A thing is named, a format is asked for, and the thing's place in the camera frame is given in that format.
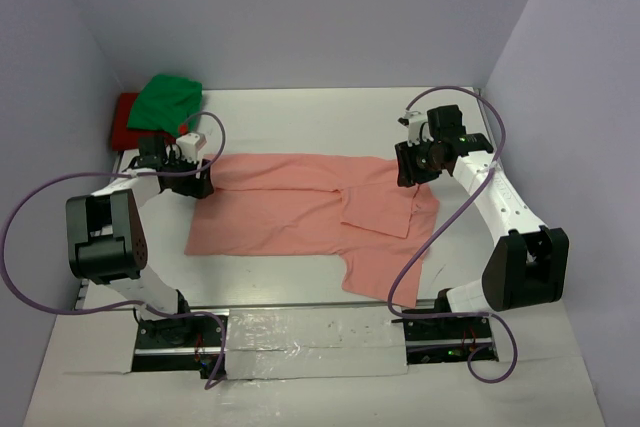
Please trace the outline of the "salmon pink t-shirt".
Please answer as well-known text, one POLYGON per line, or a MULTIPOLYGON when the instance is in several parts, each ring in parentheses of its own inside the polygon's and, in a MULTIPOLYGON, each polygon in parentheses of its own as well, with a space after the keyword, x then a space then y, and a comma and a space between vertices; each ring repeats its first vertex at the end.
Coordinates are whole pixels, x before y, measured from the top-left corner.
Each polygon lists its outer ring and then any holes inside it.
POLYGON ((399 273, 432 235, 439 201, 400 187, 391 160, 315 154, 233 154, 211 167, 214 192, 197 202, 188 256, 329 256, 346 292, 416 304, 421 267, 399 273))

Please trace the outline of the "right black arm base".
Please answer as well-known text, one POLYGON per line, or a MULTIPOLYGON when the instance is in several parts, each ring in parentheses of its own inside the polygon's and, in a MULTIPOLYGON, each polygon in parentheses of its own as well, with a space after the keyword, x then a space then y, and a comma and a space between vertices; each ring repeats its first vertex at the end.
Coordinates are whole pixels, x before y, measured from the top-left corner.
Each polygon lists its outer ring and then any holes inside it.
POLYGON ((409 365, 497 361, 494 337, 485 318, 456 317, 409 320, 396 317, 402 326, 409 365))

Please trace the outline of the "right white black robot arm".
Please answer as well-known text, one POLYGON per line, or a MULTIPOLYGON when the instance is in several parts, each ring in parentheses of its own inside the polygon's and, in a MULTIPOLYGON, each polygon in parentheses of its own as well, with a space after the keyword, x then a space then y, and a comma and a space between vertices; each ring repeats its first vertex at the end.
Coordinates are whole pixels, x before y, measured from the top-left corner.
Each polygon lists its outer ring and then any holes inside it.
POLYGON ((502 312, 561 299, 569 238, 548 227, 519 196, 494 158, 482 133, 470 133, 456 105, 399 118, 408 138, 395 146, 397 183, 413 187, 448 173, 473 199, 494 249, 481 277, 442 294, 436 330, 455 338, 467 329, 468 312, 502 312))

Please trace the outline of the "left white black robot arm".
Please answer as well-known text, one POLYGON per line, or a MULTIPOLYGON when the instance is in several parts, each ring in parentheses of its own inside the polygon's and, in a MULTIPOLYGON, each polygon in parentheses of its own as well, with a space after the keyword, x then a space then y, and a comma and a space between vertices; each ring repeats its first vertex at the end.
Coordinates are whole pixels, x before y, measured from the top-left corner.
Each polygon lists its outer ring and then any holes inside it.
POLYGON ((188 343, 196 322, 179 290, 149 266, 149 246, 139 210, 164 192, 204 199, 214 192, 201 154, 206 137, 187 133, 168 144, 162 136, 139 142, 120 177, 92 194, 66 202, 68 257, 72 274, 117 292, 145 321, 161 321, 173 345, 188 343))

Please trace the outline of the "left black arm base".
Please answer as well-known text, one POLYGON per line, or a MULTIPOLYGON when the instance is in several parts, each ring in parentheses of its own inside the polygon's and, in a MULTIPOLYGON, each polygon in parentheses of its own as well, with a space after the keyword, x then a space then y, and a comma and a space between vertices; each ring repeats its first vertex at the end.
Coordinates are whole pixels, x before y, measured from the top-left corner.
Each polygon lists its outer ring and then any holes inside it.
POLYGON ((197 372, 207 379, 220 356, 223 329, 212 318, 138 321, 131 371, 197 372))

